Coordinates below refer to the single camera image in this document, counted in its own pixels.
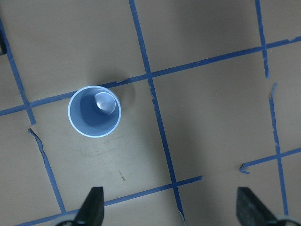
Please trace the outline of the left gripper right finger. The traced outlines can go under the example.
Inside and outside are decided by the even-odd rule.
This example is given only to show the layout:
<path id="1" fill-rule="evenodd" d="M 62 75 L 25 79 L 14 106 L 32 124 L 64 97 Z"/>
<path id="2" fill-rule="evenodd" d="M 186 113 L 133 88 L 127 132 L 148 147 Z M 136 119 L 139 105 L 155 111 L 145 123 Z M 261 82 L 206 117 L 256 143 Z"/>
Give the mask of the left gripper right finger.
<path id="1" fill-rule="evenodd" d="M 236 216 L 241 226 L 282 225 L 249 187 L 237 189 Z"/>

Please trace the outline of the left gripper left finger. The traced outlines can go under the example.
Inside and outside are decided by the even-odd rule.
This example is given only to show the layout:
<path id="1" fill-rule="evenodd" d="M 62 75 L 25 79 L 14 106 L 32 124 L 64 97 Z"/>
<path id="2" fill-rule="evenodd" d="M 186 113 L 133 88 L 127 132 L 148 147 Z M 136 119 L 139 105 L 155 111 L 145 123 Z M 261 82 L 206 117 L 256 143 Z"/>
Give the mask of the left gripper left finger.
<path id="1" fill-rule="evenodd" d="M 79 209 L 74 223 L 76 226 L 101 226 L 104 220 L 103 187 L 92 187 Z"/>

